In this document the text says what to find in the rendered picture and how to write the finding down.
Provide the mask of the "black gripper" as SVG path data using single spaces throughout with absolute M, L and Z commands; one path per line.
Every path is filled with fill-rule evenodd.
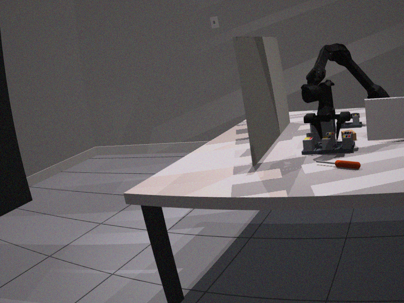
M 322 105 L 327 105 L 327 102 L 331 104 L 332 108 L 334 108 L 333 99 L 319 100 L 319 103 L 322 103 Z M 338 139 L 341 125 L 344 122 L 351 120 L 350 112 L 349 111 L 340 112 L 340 114 L 335 115 L 335 118 L 331 118 L 331 119 L 337 119 L 336 139 Z M 311 123 L 311 125 L 314 125 L 316 127 L 316 130 L 319 133 L 320 138 L 321 139 L 323 138 L 321 123 L 318 121 L 318 117 L 317 117 L 317 115 L 315 115 L 315 113 L 306 114 L 304 116 L 304 123 Z

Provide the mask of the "red-handled screwdriver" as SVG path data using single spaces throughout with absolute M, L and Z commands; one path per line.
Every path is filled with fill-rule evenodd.
M 324 161 L 316 161 L 317 163 L 329 163 L 329 164 L 335 164 L 336 167 L 343 167 L 343 168 L 353 168 L 353 169 L 358 169 L 360 168 L 361 164 L 359 162 L 352 162 L 352 161 L 341 161 L 341 160 L 336 160 L 336 162 L 324 162 Z

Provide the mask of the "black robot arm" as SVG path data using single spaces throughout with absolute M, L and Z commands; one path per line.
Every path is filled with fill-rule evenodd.
M 368 93 L 368 99 L 390 98 L 387 92 L 380 85 L 374 84 L 362 69 L 360 69 L 352 60 L 351 54 L 346 46 L 336 43 L 323 46 L 314 67 L 308 75 L 306 75 L 307 84 L 304 84 L 301 87 L 302 99 L 306 103 L 333 98 L 331 86 L 334 85 L 334 83 L 328 79 L 325 82 L 320 83 L 326 75 L 325 66 L 327 60 L 335 61 L 339 65 L 346 67 L 365 88 Z M 329 122 L 331 118 L 335 118 L 335 109 L 332 108 L 331 104 L 328 102 L 327 105 L 319 103 L 317 117 L 319 122 Z

